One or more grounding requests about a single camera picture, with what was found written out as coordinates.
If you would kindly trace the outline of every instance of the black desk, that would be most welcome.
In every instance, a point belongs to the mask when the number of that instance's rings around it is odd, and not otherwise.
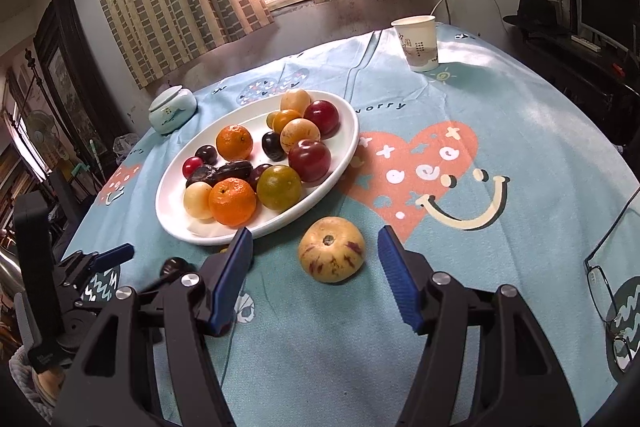
[[[592,52],[573,42],[569,33],[521,31],[526,45],[547,59],[532,69],[572,100],[610,141],[631,142],[640,124],[640,79],[635,71],[623,76],[614,67],[622,66],[619,57],[604,48]]]

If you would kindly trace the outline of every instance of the blue tablecloth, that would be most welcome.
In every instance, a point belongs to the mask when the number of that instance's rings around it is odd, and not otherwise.
[[[84,298],[109,298],[117,285],[140,289],[168,257],[199,266],[217,251],[169,236],[154,209],[164,169],[196,133],[239,105],[288,87],[327,90],[358,113],[355,159],[312,211],[255,241],[238,321],[231,334],[207,341],[238,425],[395,423],[425,338],[402,322],[380,266],[376,235],[385,223],[408,249],[466,286],[516,285],[548,335],[586,422],[615,381],[582,260],[638,182],[569,100],[481,39],[455,38],[461,33],[438,27],[440,66],[425,74],[408,69],[395,33],[384,30],[276,60],[196,93],[195,117],[168,137],[147,133],[82,222],[68,252],[124,242],[136,247],[119,280],[115,270],[92,281]],[[484,169],[489,181],[476,180],[475,169]],[[457,185],[443,187],[443,174],[455,176]],[[489,207],[498,175],[510,179],[508,200],[483,229],[453,228],[415,205],[421,195],[434,194],[447,214],[472,219]],[[640,274],[632,248],[640,240],[636,208],[595,259],[614,291]],[[365,266],[342,285],[314,281],[296,256],[306,228],[327,215],[354,222],[367,243]],[[629,325],[637,349],[635,305],[630,299],[622,325]],[[470,338],[477,341],[477,331]],[[468,349],[472,359],[474,348]],[[179,421],[162,344],[156,364],[164,414]],[[468,412],[472,394],[466,365],[463,376],[457,419]]]

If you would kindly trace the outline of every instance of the plastic bag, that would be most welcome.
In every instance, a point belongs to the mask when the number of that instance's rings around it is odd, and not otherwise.
[[[129,134],[126,134],[124,136],[118,136],[113,141],[113,152],[116,155],[116,163],[118,165],[124,162],[124,158],[129,155],[131,149],[133,149],[133,147],[136,143],[139,142],[139,140],[140,137],[136,133],[130,132]]]

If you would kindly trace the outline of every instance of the paper cup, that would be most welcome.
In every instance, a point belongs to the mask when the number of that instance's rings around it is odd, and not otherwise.
[[[393,21],[404,56],[412,71],[431,71],[438,67],[436,17],[418,15]]]

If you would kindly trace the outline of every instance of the oval plate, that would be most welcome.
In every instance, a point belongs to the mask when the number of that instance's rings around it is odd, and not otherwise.
[[[333,103],[340,114],[338,131],[331,138],[322,140],[331,151],[329,174],[321,184],[316,186],[303,184],[302,199],[284,212],[277,213],[258,202],[252,219],[246,224],[254,239],[288,225],[324,198],[340,179],[358,146],[360,124],[353,107],[345,99],[330,92],[314,90],[307,92],[312,100],[328,100]],[[226,114],[194,136],[172,160],[162,175],[156,192],[156,216],[168,233],[194,245],[228,245],[231,242],[237,229],[221,225],[213,219],[201,221],[186,213],[182,206],[186,181],[182,175],[182,164],[187,158],[193,156],[199,147],[206,144],[215,145],[216,136],[227,125],[239,124],[246,127],[254,138],[254,150],[247,158],[254,167],[263,163],[287,165],[286,158],[281,162],[273,162],[262,151],[262,136],[271,130],[267,127],[267,115],[271,111],[280,109],[281,97],[282,95],[277,95],[258,100]],[[225,160],[218,158],[216,167],[225,163]]]

